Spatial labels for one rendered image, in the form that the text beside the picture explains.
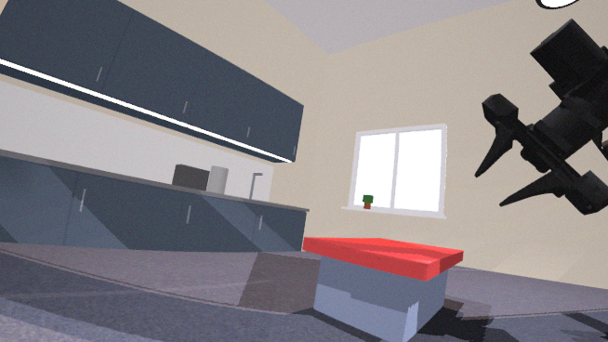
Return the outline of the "red lid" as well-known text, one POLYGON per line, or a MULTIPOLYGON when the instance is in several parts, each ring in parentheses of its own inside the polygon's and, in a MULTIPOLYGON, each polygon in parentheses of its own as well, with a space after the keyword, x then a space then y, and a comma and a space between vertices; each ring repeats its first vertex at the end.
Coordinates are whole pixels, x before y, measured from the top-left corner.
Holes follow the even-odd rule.
POLYGON ((463 260, 463 251, 380 238, 305 238, 302 250, 428 281, 463 260))

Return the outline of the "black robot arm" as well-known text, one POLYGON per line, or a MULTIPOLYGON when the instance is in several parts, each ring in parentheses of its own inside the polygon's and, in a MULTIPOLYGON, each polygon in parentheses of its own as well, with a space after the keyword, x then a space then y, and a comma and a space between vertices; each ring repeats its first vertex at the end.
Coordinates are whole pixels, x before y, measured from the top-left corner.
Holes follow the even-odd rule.
MULTIPOLYGON (((608 127, 608 48, 599 47, 593 39, 570 19, 547 37, 530 55, 553 78, 552 91, 564 100, 576 96, 598 108, 608 127)), ((518 139, 516 139, 518 140, 518 139)), ((523 160, 539 173, 549 168, 520 140, 523 160)))

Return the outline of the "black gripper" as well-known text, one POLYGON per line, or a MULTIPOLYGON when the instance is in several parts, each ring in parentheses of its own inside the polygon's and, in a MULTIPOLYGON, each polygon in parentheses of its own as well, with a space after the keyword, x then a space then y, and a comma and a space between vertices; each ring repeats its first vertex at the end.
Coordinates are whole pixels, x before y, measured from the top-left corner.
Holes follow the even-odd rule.
POLYGON ((484 118, 495 128, 496 138, 478 167, 476 178, 512 148, 514 139, 520 140, 551 169, 511 194, 500 207, 546 193, 558 198, 565 194, 584 216, 598 213, 608 205, 608 186, 590 170, 580 176, 564 161, 606 129, 605 117, 592 103, 576 96, 567 97, 530 129, 518 119, 519 108, 500 93, 489 96, 482 103, 482 110, 484 118))

